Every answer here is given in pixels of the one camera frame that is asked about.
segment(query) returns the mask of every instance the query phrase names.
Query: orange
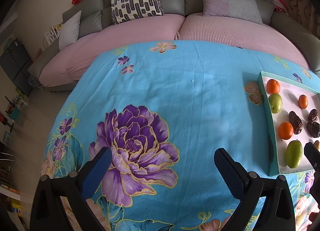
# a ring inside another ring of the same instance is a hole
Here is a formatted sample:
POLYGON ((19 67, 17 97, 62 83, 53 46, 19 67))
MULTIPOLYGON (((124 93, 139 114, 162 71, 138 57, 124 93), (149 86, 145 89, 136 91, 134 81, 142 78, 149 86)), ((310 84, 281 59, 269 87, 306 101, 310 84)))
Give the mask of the orange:
POLYGON ((281 139, 289 140, 293 135, 293 127, 289 122, 283 122, 279 125, 278 133, 281 139))
POLYGON ((270 79, 267 82, 267 91, 269 94, 279 93, 280 92, 280 84, 277 80, 270 79))
POLYGON ((304 94, 302 94, 301 96, 299 96, 299 106, 301 109, 305 109, 308 106, 308 97, 306 97, 304 94))

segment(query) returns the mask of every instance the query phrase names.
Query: brown patterned curtain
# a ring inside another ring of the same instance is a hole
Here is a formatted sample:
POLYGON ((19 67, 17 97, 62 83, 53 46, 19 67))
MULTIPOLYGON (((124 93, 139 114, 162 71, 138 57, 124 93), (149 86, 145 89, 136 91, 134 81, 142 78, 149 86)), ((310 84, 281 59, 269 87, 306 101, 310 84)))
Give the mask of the brown patterned curtain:
POLYGON ((290 17, 320 39, 320 17, 309 0, 284 0, 290 17))

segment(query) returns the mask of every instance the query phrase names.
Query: cabinet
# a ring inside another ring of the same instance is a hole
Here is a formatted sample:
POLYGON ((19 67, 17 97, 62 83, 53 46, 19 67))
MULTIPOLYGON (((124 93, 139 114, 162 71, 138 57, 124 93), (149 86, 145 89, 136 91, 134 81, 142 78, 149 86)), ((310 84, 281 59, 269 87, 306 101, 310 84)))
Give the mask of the cabinet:
POLYGON ((32 61, 22 44, 17 40, 12 42, 0 56, 0 66, 7 76, 25 95, 29 95, 32 86, 28 82, 28 68, 32 61))

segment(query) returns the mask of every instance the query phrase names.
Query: beige wall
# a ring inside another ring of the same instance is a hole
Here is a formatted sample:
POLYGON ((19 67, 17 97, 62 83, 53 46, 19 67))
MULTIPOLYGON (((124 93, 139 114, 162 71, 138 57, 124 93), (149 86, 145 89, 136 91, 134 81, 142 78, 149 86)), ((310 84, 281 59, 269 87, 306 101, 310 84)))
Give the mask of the beige wall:
MULTIPOLYGON (((0 46, 0 55, 3 53, 5 42, 0 46)), ((2 67, 0 67, 0 112, 2 114, 5 115, 5 110, 9 104, 5 96, 8 97, 9 100, 12 100, 16 95, 16 86, 8 78, 2 67)), ((10 128, 0 123, 0 141, 2 141, 5 131, 9 132, 10 128)))
POLYGON ((44 50, 44 33, 62 22, 62 13, 72 7, 72 0, 17 0, 18 15, 14 34, 22 41, 29 55, 44 50))

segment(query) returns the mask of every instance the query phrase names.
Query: floor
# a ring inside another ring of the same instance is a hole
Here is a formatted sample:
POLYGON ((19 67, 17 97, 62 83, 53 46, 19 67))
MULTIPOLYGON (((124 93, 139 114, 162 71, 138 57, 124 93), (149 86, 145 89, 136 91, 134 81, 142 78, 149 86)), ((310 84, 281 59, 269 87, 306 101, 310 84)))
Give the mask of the floor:
POLYGON ((23 220, 28 227, 46 141, 69 94, 67 91, 52 93, 33 89, 22 122, 20 125, 15 123, 12 131, 11 148, 16 155, 16 162, 12 163, 12 184, 20 192, 23 220))

